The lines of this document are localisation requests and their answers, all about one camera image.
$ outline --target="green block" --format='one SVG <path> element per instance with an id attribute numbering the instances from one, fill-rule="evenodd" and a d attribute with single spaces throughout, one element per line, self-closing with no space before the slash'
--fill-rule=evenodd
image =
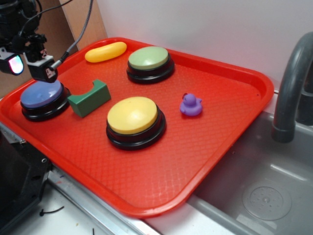
<path id="1" fill-rule="evenodd" d="M 73 111 L 80 117 L 85 117 L 111 99 L 108 86 L 104 82 L 96 79 L 92 83 L 93 89 L 90 92 L 70 95 L 67 98 Z"/>

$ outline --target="sink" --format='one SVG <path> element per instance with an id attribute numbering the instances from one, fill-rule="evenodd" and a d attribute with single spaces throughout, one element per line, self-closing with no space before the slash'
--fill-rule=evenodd
<path id="1" fill-rule="evenodd" d="M 262 112 L 188 203 L 226 218 L 241 234 L 313 234 L 313 130 L 297 124 L 292 142 L 277 143 L 272 121 Z"/>

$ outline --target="black cable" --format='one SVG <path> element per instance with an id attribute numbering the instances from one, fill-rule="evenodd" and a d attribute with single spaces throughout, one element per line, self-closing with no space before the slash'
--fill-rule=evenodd
<path id="1" fill-rule="evenodd" d="M 71 1 L 73 1 L 73 0 L 68 0 L 67 2 L 64 2 L 64 3 L 62 3 L 62 4 L 58 5 L 58 6 L 54 6 L 54 7 L 48 8 L 48 9 L 46 9 L 46 10 L 44 10 L 44 11 L 41 11 L 41 12 L 39 12 L 38 14 L 34 15 L 33 17 L 29 18 L 29 19 L 25 22 L 25 24 L 23 25 L 23 27 L 21 28 L 21 30 L 19 31 L 19 36 L 21 36 L 21 35 L 23 34 L 23 31 L 24 31 L 26 25 L 27 25 L 32 19 L 36 18 L 37 16 L 40 16 L 40 15 L 41 15 L 42 13 L 44 13 L 44 12 L 47 12 L 47 11 L 56 9 L 56 8 L 58 8 L 58 7 L 62 7 L 62 6 L 64 6 L 64 5 L 66 5 L 66 4 L 68 4 L 68 3 L 71 2 Z"/>
<path id="2" fill-rule="evenodd" d="M 93 0 L 90 0 L 90 4 L 89 4 L 89 9 L 88 9 L 88 13 L 87 13 L 87 17 L 83 26 L 83 29 L 80 33 L 80 35 L 78 36 L 78 38 L 75 40 L 75 42 L 66 50 L 66 52 L 64 52 L 64 54 L 62 55 L 62 57 L 56 61 L 53 65 L 51 65 L 49 68 L 50 70 L 54 71 L 56 70 L 57 67 L 59 67 L 65 60 L 66 58 L 69 56 L 70 51 L 73 49 L 73 47 L 80 41 L 80 39 L 82 38 L 82 36 L 85 33 L 87 24 L 89 22 L 90 19 L 90 15 L 91 15 L 91 10 L 92 10 L 92 4 L 93 4 Z"/>
<path id="3" fill-rule="evenodd" d="M 39 6 L 39 12 L 42 12 L 43 11 L 43 6 L 41 5 L 40 1 L 39 0 L 36 0 L 38 6 Z"/>
<path id="4" fill-rule="evenodd" d="M 66 50 L 66 52 L 67 52 L 68 54 L 69 54 L 70 51 L 73 49 L 73 47 L 81 40 L 82 36 L 83 36 L 84 33 L 85 33 L 85 30 L 86 30 L 86 27 L 87 27 L 87 24 L 88 24 L 88 22 L 89 22 L 90 15 L 91 15 L 92 4 L 93 4 L 93 0 L 90 0 L 89 9 L 88 9 L 88 13 L 87 13 L 87 17 L 86 17 L 86 20 L 85 20 L 83 29 L 82 29 L 80 35 L 78 36 L 78 38 L 76 39 L 76 41 Z"/>
<path id="5" fill-rule="evenodd" d="M 49 212 L 44 212 L 44 210 L 42 209 L 41 212 L 39 213 L 40 216 L 44 216 L 44 214 L 51 214 L 51 213 L 55 213 L 55 212 L 59 212 L 60 210 L 62 210 L 64 208 L 64 206 L 62 206 L 61 208 L 58 208 L 55 211 L 49 211 Z"/>

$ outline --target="purple rubber duck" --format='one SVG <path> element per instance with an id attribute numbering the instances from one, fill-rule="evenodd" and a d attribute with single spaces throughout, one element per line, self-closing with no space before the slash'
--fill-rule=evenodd
<path id="1" fill-rule="evenodd" d="M 183 102 L 180 104 L 180 111 L 188 116 L 197 116 L 202 111 L 202 99 L 196 98 L 194 94 L 184 94 Z"/>

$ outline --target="light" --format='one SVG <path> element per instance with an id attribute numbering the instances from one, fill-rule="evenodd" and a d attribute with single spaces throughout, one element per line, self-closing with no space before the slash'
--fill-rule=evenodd
<path id="1" fill-rule="evenodd" d="M 24 64 L 19 55 L 13 54 L 12 56 L 1 60 L 0 71 L 13 75 L 20 75 L 24 70 Z"/>
<path id="2" fill-rule="evenodd" d="M 19 55 L 16 55 L 12 59 L 9 60 L 9 66 L 12 71 L 12 74 L 19 75 L 24 70 L 24 64 Z"/>

